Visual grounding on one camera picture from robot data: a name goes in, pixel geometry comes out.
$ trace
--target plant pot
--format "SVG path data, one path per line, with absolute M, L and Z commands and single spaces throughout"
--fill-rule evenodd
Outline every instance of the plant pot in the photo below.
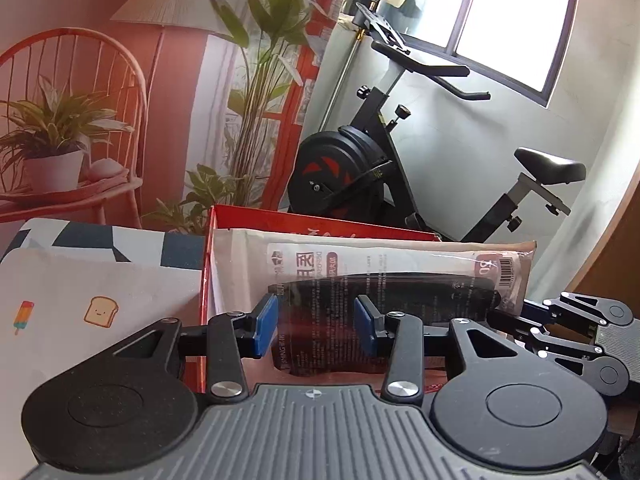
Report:
M 28 158 L 24 167 L 36 193 L 71 191 L 78 187 L 84 152 L 65 153 L 45 158 Z

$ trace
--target smiling bread sticker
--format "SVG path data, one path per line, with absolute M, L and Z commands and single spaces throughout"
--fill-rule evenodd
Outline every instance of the smiling bread sticker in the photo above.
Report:
M 84 320 L 92 325 L 109 328 L 118 311 L 118 304 L 111 298 L 96 296 L 92 298 Z

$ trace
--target metal bolt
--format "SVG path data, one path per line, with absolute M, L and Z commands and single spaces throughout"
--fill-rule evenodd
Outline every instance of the metal bolt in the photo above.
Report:
M 211 385 L 211 393 L 217 397 L 235 397 L 242 393 L 242 386 L 233 381 L 220 381 Z
M 395 381 L 386 390 L 396 397 L 411 397 L 418 393 L 420 388 L 409 381 Z

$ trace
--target barcode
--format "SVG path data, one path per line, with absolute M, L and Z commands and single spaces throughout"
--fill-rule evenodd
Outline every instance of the barcode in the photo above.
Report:
M 500 283 L 498 286 L 511 288 L 514 278 L 513 260 L 510 258 L 500 258 Z

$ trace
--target chair leg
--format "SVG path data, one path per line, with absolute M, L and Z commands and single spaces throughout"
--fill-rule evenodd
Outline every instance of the chair leg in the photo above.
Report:
M 94 223 L 98 225 L 106 225 L 107 219 L 104 216 L 104 202 L 99 203 L 93 207 L 94 210 Z
M 131 217 L 133 219 L 133 227 L 136 229 L 142 229 L 142 222 L 140 221 L 140 212 L 138 211 L 138 201 L 136 200 L 136 192 L 134 190 L 127 193 L 127 199 L 129 200 L 129 206 L 131 208 Z

